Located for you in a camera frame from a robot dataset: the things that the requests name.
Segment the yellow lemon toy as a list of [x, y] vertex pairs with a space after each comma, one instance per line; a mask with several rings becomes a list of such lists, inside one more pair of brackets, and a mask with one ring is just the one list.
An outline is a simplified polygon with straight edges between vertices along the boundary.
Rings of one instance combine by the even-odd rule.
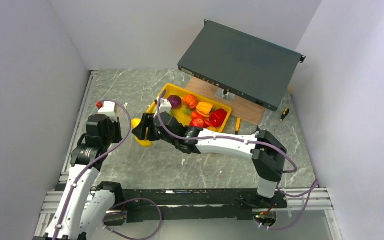
[[[135, 129], [140, 123], [141, 123], [141, 119], [139, 119], [139, 118], [132, 119], [131, 120], [132, 130]], [[147, 147], [150, 147], [152, 145], [152, 142], [149, 140], [140, 140], [135, 135], [134, 135], [134, 138], [135, 138], [136, 142], [139, 145], [141, 145], [142, 147], [147, 148]]]

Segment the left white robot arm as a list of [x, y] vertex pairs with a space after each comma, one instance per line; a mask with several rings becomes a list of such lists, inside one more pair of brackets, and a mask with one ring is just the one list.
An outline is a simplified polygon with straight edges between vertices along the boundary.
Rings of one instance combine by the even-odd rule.
[[120, 183], [104, 181], [96, 187], [91, 203], [90, 190], [98, 177], [112, 144], [122, 141], [120, 119], [114, 112], [88, 117], [86, 133], [71, 153], [68, 181], [58, 208], [40, 240], [90, 240], [106, 212], [124, 203]]

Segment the clear zip top bag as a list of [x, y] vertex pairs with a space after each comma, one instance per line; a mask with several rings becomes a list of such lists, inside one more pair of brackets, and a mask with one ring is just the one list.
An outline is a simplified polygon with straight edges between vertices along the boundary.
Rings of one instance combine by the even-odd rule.
[[128, 138], [131, 135], [131, 131], [132, 131], [131, 120], [132, 120], [132, 117], [131, 117], [128, 109], [126, 108], [126, 106], [124, 104], [121, 104], [120, 102], [118, 102], [116, 100], [114, 100], [113, 102], [118, 106], [118, 108], [120, 109], [120, 112], [122, 112], [121, 115], [123, 115], [125, 117], [125, 119], [123, 118], [123, 119], [119, 120], [120, 132], [121, 132], [121, 135], [122, 135], [122, 139], [121, 139], [121, 141], [119, 143], [115, 144], [113, 149], [112, 149], [111, 154], [115, 155], [116, 152], [118, 151], [118, 149], [121, 146], [124, 145], [126, 140], [128, 140]]

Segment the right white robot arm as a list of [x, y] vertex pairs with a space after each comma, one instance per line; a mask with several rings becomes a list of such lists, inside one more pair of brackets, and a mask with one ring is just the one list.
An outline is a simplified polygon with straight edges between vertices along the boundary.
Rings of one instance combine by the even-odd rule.
[[270, 132], [220, 133], [198, 126], [184, 126], [166, 112], [160, 116], [144, 113], [141, 119], [135, 118], [131, 124], [132, 134], [138, 142], [165, 141], [184, 154], [222, 154], [252, 161], [259, 176], [256, 203], [267, 208], [275, 201], [287, 150]]

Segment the red apple toy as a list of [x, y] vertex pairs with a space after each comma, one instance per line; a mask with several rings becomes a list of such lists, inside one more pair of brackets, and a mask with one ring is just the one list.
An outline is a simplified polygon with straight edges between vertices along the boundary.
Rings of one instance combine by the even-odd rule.
[[202, 118], [194, 118], [189, 123], [190, 127], [207, 128], [206, 122]]

